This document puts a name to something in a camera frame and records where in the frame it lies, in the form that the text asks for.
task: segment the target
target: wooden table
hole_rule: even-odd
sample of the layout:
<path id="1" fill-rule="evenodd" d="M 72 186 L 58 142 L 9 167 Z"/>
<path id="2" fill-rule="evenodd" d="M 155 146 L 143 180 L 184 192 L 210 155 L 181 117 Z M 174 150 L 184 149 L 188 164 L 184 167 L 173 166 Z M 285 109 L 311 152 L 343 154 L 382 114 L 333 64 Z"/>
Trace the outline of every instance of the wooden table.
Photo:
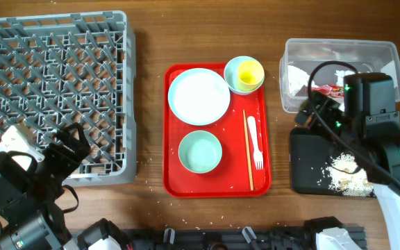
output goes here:
<path id="1" fill-rule="evenodd" d="M 288 135 L 294 115 L 281 107 L 278 64 L 286 40 L 297 37 L 392 41 L 400 56 L 400 3 L 0 0 L 0 17 L 99 10 L 123 10 L 137 37 L 135 118 L 142 164 L 132 184 L 77 188 L 80 207 L 66 215 L 71 231 L 102 217 L 120 228 L 168 225 L 183 230 L 298 226 L 306 219 L 334 215 L 346 224 L 364 226 L 370 249 L 390 248 L 377 200 L 299 195 L 290 189 Z M 163 74 L 175 63 L 226 62 L 240 55 L 257 58 L 267 74 L 272 187 L 252 199 L 175 199 L 162 187 Z M 66 208 L 74 200 L 65 194 L 58 204 Z"/>

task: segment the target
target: chopstick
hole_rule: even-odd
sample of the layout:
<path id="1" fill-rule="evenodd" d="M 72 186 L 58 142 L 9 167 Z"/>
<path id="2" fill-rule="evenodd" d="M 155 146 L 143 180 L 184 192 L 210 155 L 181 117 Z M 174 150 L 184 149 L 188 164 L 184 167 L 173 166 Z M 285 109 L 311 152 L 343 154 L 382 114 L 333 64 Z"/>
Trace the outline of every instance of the chopstick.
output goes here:
<path id="1" fill-rule="evenodd" d="M 254 191 L 253 184 L 253 171 L 251 167 L 251 156 L 249 155 L 249 142 L 248 142 L 248 128 L 247 128 L 247 115 L 243 110 L 243 124 L 244 124 L 244 139 L 247 144 L 247 159 L 248 159 L 248 172 L 249 172 L 249 186 L 251 191 Z"/>

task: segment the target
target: transparent container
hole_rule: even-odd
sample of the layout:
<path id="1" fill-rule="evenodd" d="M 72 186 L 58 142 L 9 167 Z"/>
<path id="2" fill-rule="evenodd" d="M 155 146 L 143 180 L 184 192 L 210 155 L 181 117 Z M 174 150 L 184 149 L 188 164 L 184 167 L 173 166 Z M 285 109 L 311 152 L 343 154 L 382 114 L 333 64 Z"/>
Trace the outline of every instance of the transparent container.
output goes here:
<path id="1" fill-rule="evenodd" d="M 292 38 L 286 42 L 279 66 L 279 85 L 285 112 L 299 111 L 299 106 L 307 99 L 305 87 L 309 75 L 319 64 L 330 60 L 349 63 L 360 73 L 383 72 L 391 76 L 396 102 L 400 101 L 400 61 L 392 42 Z M 317 86 L 336 85 L 343 81 L 342 72 L 350 74 L 349 69 L 343 66 L 325 66 L 316 74 L 314 83 Z"/>

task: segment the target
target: dish rack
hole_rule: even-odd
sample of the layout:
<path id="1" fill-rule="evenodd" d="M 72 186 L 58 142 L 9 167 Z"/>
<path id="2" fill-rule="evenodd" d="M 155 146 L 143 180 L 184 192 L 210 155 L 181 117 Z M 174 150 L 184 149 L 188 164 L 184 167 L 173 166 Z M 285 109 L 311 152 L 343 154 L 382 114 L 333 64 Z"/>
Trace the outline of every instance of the dish rack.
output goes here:
<path id="1" fill-rule="evenodd" d="M 92 152 L 65 183 L 131 182 L 135 75 L 135 34 L 121 11 L 0 18 L 0 138 L 24 122 L 43 149 L 78 122 Z"/>

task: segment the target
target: white fork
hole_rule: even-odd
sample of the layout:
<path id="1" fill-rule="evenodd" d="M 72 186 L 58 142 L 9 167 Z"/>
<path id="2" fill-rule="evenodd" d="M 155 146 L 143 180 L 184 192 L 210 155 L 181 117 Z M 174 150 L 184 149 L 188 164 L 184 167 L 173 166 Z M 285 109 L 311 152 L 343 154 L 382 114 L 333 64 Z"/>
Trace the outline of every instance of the white fork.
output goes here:
<path id="1" fill-rule="evenodd" d="M 261 169 L 263 169 L 263 155 L 262 155 L 262 152 L 260 152 L 260 150 L 258 149 L 257 125 L 256 125 L 256 119 L 254 117 L 248 117 L 248 127 L 249 127 L 249 133 L 251 134 L 251 140 L 253 141 L 254 164 L 256 164 L 257 170 L 261 170 Z"/>

